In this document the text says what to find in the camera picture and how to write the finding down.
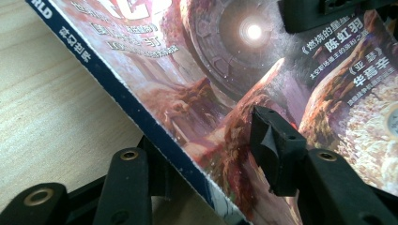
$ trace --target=magazine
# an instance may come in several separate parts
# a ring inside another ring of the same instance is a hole
[[[277,0],[27,0],[229,224],[300,224],[250,153],[254,105],[398,195],[396,19],[288,34]]]

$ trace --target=circular portal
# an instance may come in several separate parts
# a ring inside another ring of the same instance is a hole
[[[261,27],[262,22],[261,17],[250,16],[240,24],[239,36],[247,47],[258,48],[266,44],[267,34]]]
[[[247,31],[249,39],[257,40],[261,37],[261,27],[257,24],[250,25]]]

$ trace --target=wood grain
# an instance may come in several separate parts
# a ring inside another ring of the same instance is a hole
[[[0,211],[25,188],[74,190],[141,131],[24,2],[0,2]]]

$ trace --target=metal rivet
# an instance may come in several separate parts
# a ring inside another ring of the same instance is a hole
[[[136,159],[138,157],[138,155],[139,154],[138,154],[137,151],[129,150],[129,151],[126,151],[126,152],[122,153],[120,155],[120,158],[123,159],[123,160],[128,161],[128,160]]]
[[[45,194],[44,197],[39,198],[39,194]],[[50,188],[44,187],[30,193],[23,203],[27,206],[35,206],[47,202],[54,195],[54,191]]]
[[[318,157],[324,159],[325,161],[335,161],[335,160],[337,160],[336,156],[334,156],[331,153],[327,153],[327,152],[318,153]]]

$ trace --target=glowing light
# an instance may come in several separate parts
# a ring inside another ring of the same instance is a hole
[[[247,29],[247,37],[253,40],[259,39],[262,35],[261,27],[257,24],[252,24]]]

